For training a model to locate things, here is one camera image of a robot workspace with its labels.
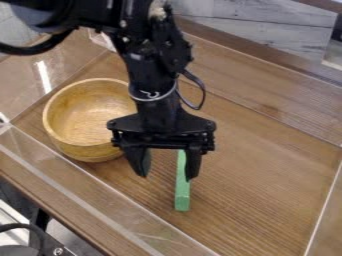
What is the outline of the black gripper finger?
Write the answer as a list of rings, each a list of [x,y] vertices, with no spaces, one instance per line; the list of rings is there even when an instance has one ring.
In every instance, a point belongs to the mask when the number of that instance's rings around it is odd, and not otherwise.
[[[126,147],[124,153],[133,172],[137,176],[145,177],[150,168],[149,150],[140,147]]]
[[[201,154],[197,149],[185,150],[185,179],[190,180],[197,177],[201,164]]]

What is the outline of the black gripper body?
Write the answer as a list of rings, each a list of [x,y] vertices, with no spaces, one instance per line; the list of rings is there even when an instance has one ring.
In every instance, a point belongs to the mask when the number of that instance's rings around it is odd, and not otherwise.
[[[128,147],[184,149],[201,154],[214,150],[214,122],[189,114],[181,107],[177,92],[129,93],[136,113],[106,122],[112,145]]]

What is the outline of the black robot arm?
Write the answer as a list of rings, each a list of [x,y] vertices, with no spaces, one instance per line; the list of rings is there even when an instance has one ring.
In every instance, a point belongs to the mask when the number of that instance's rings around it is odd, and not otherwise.
[[[185,153],[184,176],[198,175],[201,156],[214,149],[216,124],[189,114],[200,109],[180,94],[178,78],[205,85],[186,69],[192,45],[177,27],[168,0],[0,0],[21,22],[49,39],[33,46],[0,41],[0,52],[29,56],[53,49],[78,28],[109,37],[128,73],[128,94],[137,112],[106,122],[112,145],[125,154],[134,173],[144,177],[149,150]]]

